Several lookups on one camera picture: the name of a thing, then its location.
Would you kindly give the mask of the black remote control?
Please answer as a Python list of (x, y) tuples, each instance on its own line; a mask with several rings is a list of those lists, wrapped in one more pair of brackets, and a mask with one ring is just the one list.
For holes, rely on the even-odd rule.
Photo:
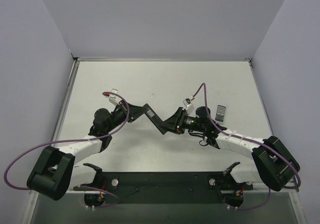
[(156, 114), (156, 112), (151, 108), (149, 104), (144, 104), (143, 107), (147, 109), (145, 112), (147, 118), (152, 122), (157, 130), (160, 131), (162, 135), (165, 135), (168, 132), (168, 127), (165, 122), (161, 120), (161, 118)]

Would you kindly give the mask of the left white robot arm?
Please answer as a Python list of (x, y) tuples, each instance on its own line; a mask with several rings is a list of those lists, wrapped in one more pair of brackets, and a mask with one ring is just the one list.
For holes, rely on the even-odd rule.
[(102, 169), (80, 162), (104, 151), (112, 140), (110, 133), (114, 129), (123, 123), (134, 122), (147, 111), (147, 106), (130, 104), (126, 107), (123, 102), (118, 103), (112, 112), (105, 108), (98, 109), (84, 140), (58, 148), (48, 146), (42, 150), (27, 179), (27, 187), (53, 200), (61, 199), (68, 190), (75, 187), (86, 187), (100, 191), (95, 199), (102, 205), (107, 185), (103, 180)]

